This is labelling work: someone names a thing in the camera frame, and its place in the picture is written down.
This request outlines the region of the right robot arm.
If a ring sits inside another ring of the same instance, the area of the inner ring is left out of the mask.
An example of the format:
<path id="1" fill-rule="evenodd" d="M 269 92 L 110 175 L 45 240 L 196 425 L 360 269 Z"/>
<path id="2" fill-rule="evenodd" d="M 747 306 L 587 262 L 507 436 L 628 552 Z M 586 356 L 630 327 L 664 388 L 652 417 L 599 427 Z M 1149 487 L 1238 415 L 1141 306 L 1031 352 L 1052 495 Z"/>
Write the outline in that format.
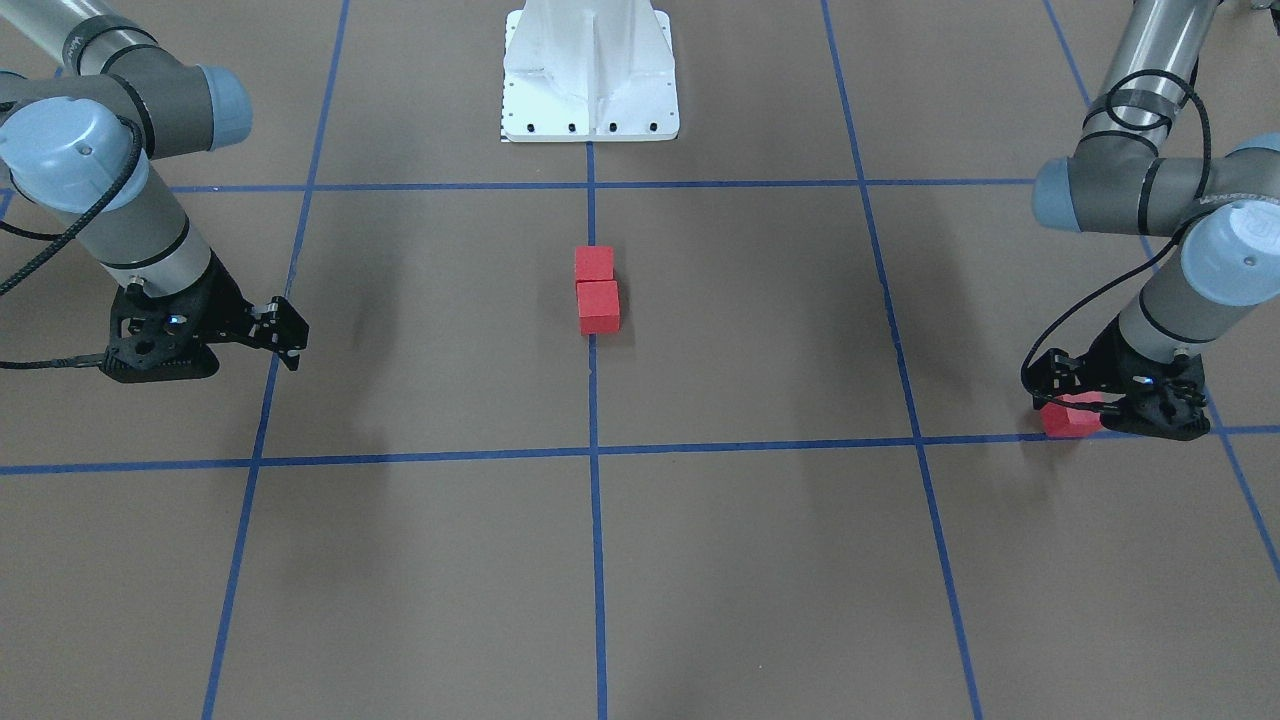
<path id="1" fill-rule="evenodd" d="M 248 342 L 253 307 L 154 161 L 244 141 L 246 87 L 227 68 L 184 64 L 105 1 L 5 1 L 3 18 L 61 61 L 52 79 L 3 72 L 3 169 L 61 223 L 3 225 L 44 242 L 3 292 L 73 243 L 118 286 L 108 347 L 44 366 L 95 366 L 120 383 L 211 377 L 212 343 Z"/>

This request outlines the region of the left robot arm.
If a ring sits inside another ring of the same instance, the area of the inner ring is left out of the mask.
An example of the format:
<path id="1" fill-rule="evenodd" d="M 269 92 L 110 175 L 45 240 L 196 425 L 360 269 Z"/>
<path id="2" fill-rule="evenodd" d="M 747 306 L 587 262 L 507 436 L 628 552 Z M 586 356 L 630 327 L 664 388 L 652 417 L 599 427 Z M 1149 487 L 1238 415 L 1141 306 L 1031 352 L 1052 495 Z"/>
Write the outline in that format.
<path id="1" fill-rule="evenodd" d="M 1036 341 L 1020 379 L 1033 409 L 1108 430 L 1207 434 L 1203 351 L 1277 297 L 1277 136 L 1216 158 L 1196 92 L 1216 1 L 1137 1 L 1068 158 L 1033 188 L 1044 227 L 1166 238 L 1146 284 L 1078 357 Z"/>

